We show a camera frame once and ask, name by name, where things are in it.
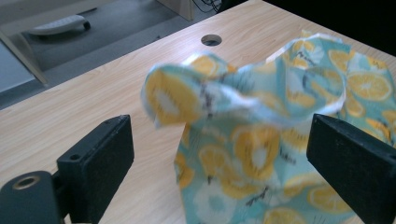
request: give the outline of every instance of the cloth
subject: cloth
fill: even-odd
[[[240,68],[211,52],[154,65],[141,97],[157,127],[185,124],[175,170],[187,223],[341,223],[354,212],[306,158],[312,116],[393,146],[392,83],[384,63],[303,32]]]

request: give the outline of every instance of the teal cloth with lemon print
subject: teal cloth with lemon print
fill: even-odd
[[[303,32],[240,68],[211,52],[155,65],[141,97],[157,127],[185,125],[175,169],[187,223],[347,223],[356,215],[305,155],[312,116],[393,146],[392,83],[384,63]]]

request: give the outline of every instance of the light wood desk surface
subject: light wood desk surface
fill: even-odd
[[[289,12],[250,0],[104,64],[62,85],[0,111],[0,186],[24,173],[54,173],[56,159],[102,121],[132,119],[135,160],[101,223],[184,223],[173,159],[183,127],[155,130],[140,102],[155,63],[181,63],[197,50],[211,50],[236,66],[262,62],[305,29],[340,36],[358,52],[387,63],[396,58]],[[207,47],[204,35],[222,43]]]

